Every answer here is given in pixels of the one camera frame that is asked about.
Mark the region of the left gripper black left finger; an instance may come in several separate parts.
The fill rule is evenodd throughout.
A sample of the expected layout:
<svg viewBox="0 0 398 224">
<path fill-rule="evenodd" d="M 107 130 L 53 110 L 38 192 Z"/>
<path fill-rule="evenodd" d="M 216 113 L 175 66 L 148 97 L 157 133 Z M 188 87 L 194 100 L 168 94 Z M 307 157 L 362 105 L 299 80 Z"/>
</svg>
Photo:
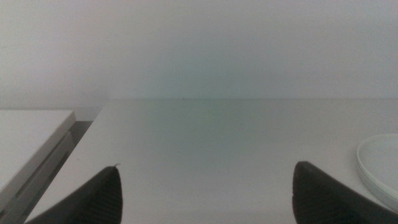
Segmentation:
<svg viewBox="0 0 398 224">
<path fill-rule="evenodd" d="M 119 171 L 108 166 L 28 224 L 120 224 L 123 194 Z"/>
</svg>

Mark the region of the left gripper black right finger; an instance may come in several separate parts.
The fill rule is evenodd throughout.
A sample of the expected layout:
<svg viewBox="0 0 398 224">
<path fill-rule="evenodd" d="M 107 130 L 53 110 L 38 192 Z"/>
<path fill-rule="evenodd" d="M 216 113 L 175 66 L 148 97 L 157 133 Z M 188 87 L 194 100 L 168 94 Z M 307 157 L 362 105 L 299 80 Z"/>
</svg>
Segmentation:
<svg viewBox="0 0 398 224">
<path fill-rule="evenodd" d="M 292 209 L 297 223 L 391 223 L 392 212 L 328 175 L 307 161 L 295 165 Z"/>
</svg>

